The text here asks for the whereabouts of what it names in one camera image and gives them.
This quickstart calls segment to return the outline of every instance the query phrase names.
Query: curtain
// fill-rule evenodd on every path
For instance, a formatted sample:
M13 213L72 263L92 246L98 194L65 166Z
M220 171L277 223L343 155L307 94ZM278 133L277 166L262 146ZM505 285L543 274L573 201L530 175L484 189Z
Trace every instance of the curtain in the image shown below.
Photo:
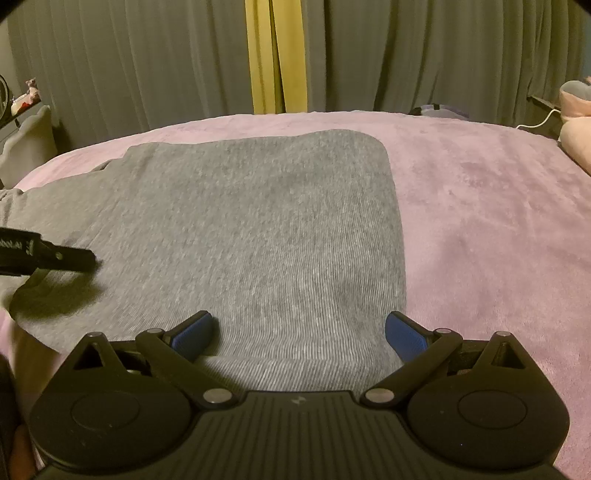
M524 123L579 76L571 0L27 0L8 19L69 148L235 113L442 103Z
M309 110L408 113L427 103L516 125L528 95L579 76L570 0L301 0Z
M8 31L69 148L253 113L244 0L27 0Z
M255 113L305 112L306 52L300 0L245 0Z

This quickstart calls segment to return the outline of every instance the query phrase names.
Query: bed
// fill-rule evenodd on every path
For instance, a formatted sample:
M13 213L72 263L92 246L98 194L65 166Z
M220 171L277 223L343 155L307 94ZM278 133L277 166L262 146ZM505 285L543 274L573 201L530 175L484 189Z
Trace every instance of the bed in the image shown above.
M496 125L380 112L235 115L61 155L17 188L86 173L132 145L350 129L388 151L404 231L409 317L464 338L514 333L569 408L556 466L591 472L591 179L548 138ZM25 415L63 355L2 312L1 348Z

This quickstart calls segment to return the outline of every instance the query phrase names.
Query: blue tab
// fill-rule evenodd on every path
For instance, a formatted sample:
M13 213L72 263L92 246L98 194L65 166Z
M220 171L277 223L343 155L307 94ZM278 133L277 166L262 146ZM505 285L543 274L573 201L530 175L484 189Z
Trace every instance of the blue tab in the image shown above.
M209 345L214 332L215 321L211 314L207 313L176 334L172 338L170 346L175 352L190 362L194 362Z
M428 347L425 337L393 313L386 318L386 340L403 362L414 360Z

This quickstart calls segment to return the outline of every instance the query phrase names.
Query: metal rivet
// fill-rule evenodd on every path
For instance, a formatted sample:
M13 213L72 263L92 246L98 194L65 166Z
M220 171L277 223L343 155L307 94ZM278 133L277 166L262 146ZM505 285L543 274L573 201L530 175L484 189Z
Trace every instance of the metal rivet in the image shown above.
M365 392L365 398L373 403L388 403L394 399L394 392L387 388L372 388Z
M232 399L232 392L225 388L210 388L203 394L203 398L209 403L226 403Z

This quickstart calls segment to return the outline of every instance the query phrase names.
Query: yellow curtain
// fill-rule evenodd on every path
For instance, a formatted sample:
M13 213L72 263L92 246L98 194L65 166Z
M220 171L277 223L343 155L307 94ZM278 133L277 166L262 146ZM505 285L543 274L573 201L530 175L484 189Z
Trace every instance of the yellow curtain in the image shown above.
M245 0L255 113L308 110L300 0Z

